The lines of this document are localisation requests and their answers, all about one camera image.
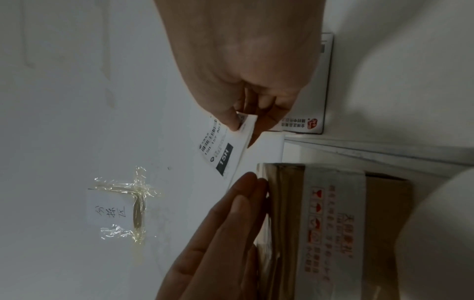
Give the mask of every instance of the brown package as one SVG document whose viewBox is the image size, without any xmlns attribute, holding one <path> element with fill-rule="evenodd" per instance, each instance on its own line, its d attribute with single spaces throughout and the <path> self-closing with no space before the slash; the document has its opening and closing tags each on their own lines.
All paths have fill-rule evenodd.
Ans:
<svg viewBox="0 0 474 300">
<path fill-rule="evenodd" d="M 257 237 L 259 290 L 264 300 L 293 300 L 298 265 L 304 165 L 260 164 L 271 209 Z M 366 173 L 361 300 L 399 300 L 395 241 L 412 208 L 409 181 Z"/>
</svg>

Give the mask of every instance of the white table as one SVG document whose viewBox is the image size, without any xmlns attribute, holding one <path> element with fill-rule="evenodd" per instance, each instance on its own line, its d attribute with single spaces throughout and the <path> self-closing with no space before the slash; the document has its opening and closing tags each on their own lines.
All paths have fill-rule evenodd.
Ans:
<svg viewBox="0 0 474 300">
<path fill-rule="evenodd" d="M 24 0 L 24 26 L 19 3 L 0 4 L 0 298 L 152 299 L 224 192 L 195 151 L 207 118 L 152 1 L 112 1 L 107 14 L 93 0 Z M 323 137 L 472 146 L 473 4 L 375 3 L 328 0 L 336 44 Z M 279 159 L 277 137 L 259 143 L 256 160 Z M 317 161 L 301 149 L 285 157 Z M 84 217 L 92 179 L 131 179 L 135 166 L 163 192 L 141 266 L 129 240 L 100 240 Z"/>
</svg>

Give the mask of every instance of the hand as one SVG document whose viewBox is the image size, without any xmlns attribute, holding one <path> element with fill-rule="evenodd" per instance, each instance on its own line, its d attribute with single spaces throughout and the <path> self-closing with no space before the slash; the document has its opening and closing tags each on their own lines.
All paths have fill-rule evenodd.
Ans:
<svg viewBox="0 0 474 300">
<path fill-rule="evenodd" d="M 198 104 L 231 130 L 259 116 L 251 143 L 288 113 L 319 56 L 325 0 L 155 0 Z"/>
<path fill-rule="evenodd" d="M 267 191 L 266 180 L 242 176 L 173 263 L 157 300 L 257 300 L 253 241 L 265 219 Z"/>
</svg>

